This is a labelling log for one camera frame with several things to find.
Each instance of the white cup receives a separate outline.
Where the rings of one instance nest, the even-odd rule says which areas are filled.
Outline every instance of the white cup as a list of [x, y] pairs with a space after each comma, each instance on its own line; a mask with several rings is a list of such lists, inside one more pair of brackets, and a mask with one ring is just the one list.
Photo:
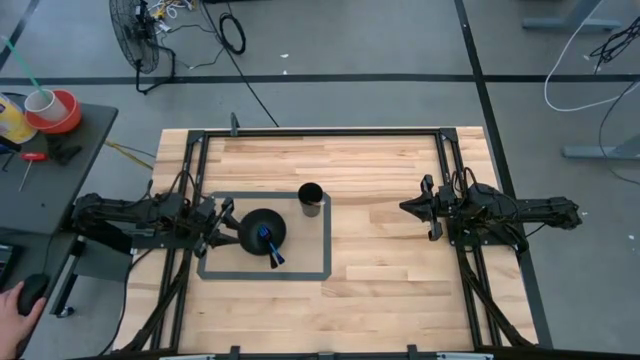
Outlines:
[[34, 91], [24, 101], [27, 111], [38, 115], [41, 119], [57, 123], [69, 116], [69, 111], [56, 97], [53, 91], [43, 89], [48, 99], [45, 99], [40, 91]]

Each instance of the white cable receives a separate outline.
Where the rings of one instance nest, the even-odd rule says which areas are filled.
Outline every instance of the white cable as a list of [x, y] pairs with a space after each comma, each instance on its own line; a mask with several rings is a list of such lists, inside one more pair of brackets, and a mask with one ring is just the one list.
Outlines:
[[584, 18], [584, 20], [582, 21], [582, 24], [580, 24], [580, 26], [578, 26], [578, 28], [573, 33], [573, 35], [571, 35], [571, 37], [569, 38], [569, 41], [567, 41], [567, 45], [565, 45], [564, 49], [562, 49], [562, 52], [560, 53], [560, 57], [558, 57], [558, 61], [556, 61], [556, 64], [553, 66], [553, 69], [551, 69], [551, 72], [549, 73], [549, 75], [547, 76], [546, 80], [544, 81], [544, 101], [546, 101], [547, 105], [549, 105], [549, 107], [552, 108], [555, 111], [573, 112], [573, 111], [584, 110], [584, 109], [588, 109], [588, 108], [591, 108], [591, 107], [594, 107], [594, 106], [606, 104], [606, 103], [609, 103], [609, 102], [612, 102], [612, 101], [616, 101], [618, 98], [621, 98], [621, 97], [627, 95], [628, 93], [630, 93], [633, 90], [635, 90], [638, 86], [640, 86], [640, 82], [639, 82], [638, 84], [636, 84], [631, 89], [627, 90], [626, 92], [624, 92], [624, 93], [622, 93], [622, 94], [620, 94], [620, 95], [618, 95], [616, 97], [613, 97], [613, 98], [607, 99], [607, 100], [602, 100], [602, 101], [599, 101], [599, 102], [596, 102], [596, 103], [593, 103], [593, 104], [580, 106], [580, 107], [577, 107], [577, 108], [568, 108], [568, 109], [558, 108], [558, 107], [553, 106], [553, 104], [551, 104], [551, 102], [549, 102], [549, 96], [547, 94], [547, 87], [549, 86], [549, 79], [551, 78], [551, 75], [553, 75], [553, 73], [558, 68], [558, 65], [560, 65], [560, 61], [562, 61], [562, 58], [564, 57], [564, 54], [567, 52], [567, 49], [569, 48], [569, 45], [571, 45], [571, 42], [573, 41], [573, 38], [575, 38], [576, 35], [578, 35], [578, 33], [580, 32], [580, 30], [582, 30], [582, 27], [587, 22], [587, 20], [589, 20], [589, 18], [591, 18], [591, 15], [593, 15], [593, 13], [595, 13], [596, 10], [598, 10], [598, 7], [600, 7], [600, 4], [602, 4], [602, 1], [600, 3], [598, 3], [598, 5], [596, 5], [596, 7], [591, 11], [591, 13], [589, 15], [587, 15], [586, 18]]

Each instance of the wooden table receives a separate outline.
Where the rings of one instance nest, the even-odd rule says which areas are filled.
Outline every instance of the wooden table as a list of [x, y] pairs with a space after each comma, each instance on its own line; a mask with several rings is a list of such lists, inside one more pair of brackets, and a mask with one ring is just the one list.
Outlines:
[[[478, 181], [496, 186], [483, 129], [457, 131], [465, 166]], [[153, 172], [155, 191], [168, 189], [180, 171], [187, 133], [163, 132]], [[403, 352], [407, 344], [420, 351], [472, 350], [454, 248], [446, 235], [428, 241], [428, 223], [398, 207], [419, 195], [424, 174], [433, 174], [436, 186], [441, 183], [436, 154], [435, 142], [424, 136], [212, 139], [205, 194], [297, 191], [307, 181], [330, 194], [332, 275], [326, 281], [203, 281], [195, 274], [194, 258], [180, 352], [228, 353], [232, 345], [240, 345], [243, 353]], [[483, 249], [494, 300], [535, 342], [513, 250]], [[153, 310], [164, 259], [164, 251], [156, 250], [132, 272], [116, 348]], [[476, 307], [489, 344], [477, 298]], [[165, 329], [173, 311], [167, 314]]]

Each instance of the metal table leg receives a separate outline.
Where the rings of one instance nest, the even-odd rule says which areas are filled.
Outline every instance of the metal table leg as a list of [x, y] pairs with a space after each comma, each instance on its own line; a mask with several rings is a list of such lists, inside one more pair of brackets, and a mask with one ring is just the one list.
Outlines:
[[[601, 1], [581, 0], [565, 18], [525, 18], [522, 20], [522, 27], [525, 29], [575, 31]], [[588, 19], [582, 27], [582, 31], [611, 31], [620, 26], [622, 24], [615, 20]]]
[[[610, 160], [640, 160], [640, 134], [618, 146], [603, 146]], [[562, 155], [569, 159], [604, 159], [599, 146], [565, 146]]]

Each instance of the black cup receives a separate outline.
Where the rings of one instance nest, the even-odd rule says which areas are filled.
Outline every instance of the black cup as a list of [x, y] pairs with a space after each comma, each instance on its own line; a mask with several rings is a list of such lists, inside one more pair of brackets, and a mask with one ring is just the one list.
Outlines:
[[320, 214], [324, 192], [316, 183], [306, 183], [298, 190], [298, 200], [302, 206], [302, 212], [308, 217]]

